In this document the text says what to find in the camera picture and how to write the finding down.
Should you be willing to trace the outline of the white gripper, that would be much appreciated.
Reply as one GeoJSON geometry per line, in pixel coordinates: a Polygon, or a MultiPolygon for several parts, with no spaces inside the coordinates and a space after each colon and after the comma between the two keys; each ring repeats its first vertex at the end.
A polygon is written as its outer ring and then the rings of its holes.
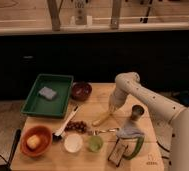
{"type": "Polygon", "coordinates": [[[109,111],[115,112],[121,108],[127,99],[128,94],[120,88],[115,88],[109,97],[109,111]]]}

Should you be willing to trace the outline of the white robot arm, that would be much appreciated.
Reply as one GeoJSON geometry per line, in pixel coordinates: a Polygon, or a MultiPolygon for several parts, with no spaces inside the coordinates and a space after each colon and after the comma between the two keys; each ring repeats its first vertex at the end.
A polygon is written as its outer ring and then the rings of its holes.
{"type": "Polygon", "coordinates": [[[115,77],[115,89],[109,104],[119,109],[129,94],[172,126],[169,171],[189,171],[189,107],[143,87],[136,72],[121,73],[115,77]]]}

